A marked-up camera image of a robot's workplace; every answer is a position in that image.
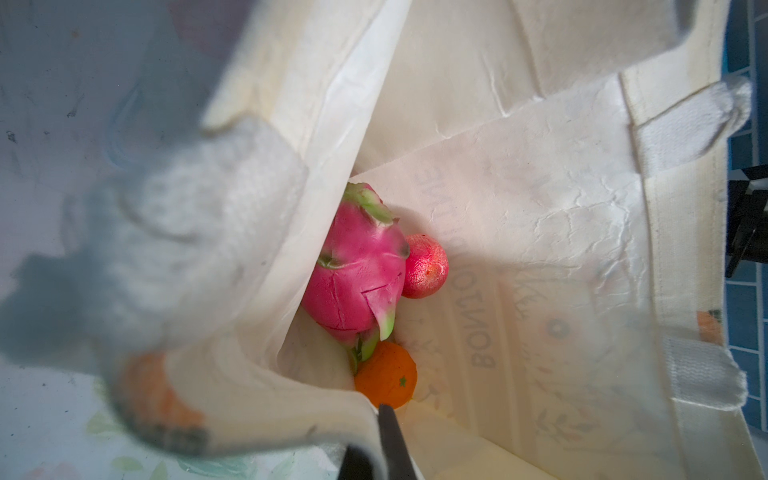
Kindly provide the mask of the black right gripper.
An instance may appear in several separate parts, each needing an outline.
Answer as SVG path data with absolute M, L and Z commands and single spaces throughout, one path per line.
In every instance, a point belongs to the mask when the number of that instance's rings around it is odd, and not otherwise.
M 728 181 L 726 278 L 742 261 L 767 263 L 767 166 L 737 173 L 743 179 Z

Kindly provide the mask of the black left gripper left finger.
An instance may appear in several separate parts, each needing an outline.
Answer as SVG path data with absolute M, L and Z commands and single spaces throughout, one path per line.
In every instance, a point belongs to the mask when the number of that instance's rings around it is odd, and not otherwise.
M 337 480 L 373 480 L 373 465 L 366 454 L 349 445 L 344 453 Z

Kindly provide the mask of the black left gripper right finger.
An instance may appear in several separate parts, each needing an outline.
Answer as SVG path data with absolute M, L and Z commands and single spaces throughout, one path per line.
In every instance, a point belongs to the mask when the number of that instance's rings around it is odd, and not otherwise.
M 418 476 L 402 435 L 395 410 L 390 405 L 380 405 L 378 425 L 387 465 L 387 479 L 417 480 Z

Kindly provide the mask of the orange tangerine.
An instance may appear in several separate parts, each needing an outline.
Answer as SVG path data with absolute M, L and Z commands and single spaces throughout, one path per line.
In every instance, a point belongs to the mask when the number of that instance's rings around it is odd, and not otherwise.
M 376 407 L 398 409 L 411 401 L 418 381 L 415 361 L 395 343 L 381 342 L 372 356 L 362 362 L 354 376 L 355 390 Z

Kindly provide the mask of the pink dragon fruit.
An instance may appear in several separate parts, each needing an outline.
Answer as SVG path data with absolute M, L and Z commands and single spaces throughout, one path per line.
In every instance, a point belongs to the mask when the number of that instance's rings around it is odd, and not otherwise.
M 353 368 L 394 330 L 409 253 L 398 217 L 372 187 L 347 184 L 302 307 L 348 350 Z

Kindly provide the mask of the cream floral tote bag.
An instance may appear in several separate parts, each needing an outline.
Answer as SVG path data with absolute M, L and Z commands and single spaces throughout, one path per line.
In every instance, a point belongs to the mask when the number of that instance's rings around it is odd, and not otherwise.
M 759 479 L 721 310 L 725 1 L 5 1 L 1 365 L 178 458 L 362 450 L 300 303 L 345 186 L 437 239 L 420 479 Z

